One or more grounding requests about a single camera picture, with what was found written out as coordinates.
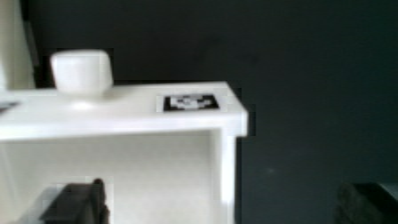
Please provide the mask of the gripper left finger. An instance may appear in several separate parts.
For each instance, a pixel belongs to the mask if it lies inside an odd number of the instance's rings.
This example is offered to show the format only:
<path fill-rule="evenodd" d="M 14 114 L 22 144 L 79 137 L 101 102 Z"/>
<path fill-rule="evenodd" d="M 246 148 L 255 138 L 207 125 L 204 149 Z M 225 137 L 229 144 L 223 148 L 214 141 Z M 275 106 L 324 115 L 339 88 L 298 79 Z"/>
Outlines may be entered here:
<path fill-rule="evenodd" d="M 38 220 L 44 224 L 109 224 L 104 183 L 70 183 L 61 188 Z"/>

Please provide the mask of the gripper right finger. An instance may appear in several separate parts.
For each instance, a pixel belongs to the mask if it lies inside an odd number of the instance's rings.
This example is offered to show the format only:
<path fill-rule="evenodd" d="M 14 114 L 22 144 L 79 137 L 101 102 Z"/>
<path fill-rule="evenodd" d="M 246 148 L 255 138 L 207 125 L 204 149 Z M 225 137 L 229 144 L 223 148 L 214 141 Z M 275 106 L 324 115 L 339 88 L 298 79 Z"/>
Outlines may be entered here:
<path fill-rule="evenodd" d="M 398 183 L 342 183 L 333 224 L 398 224 Z"/>

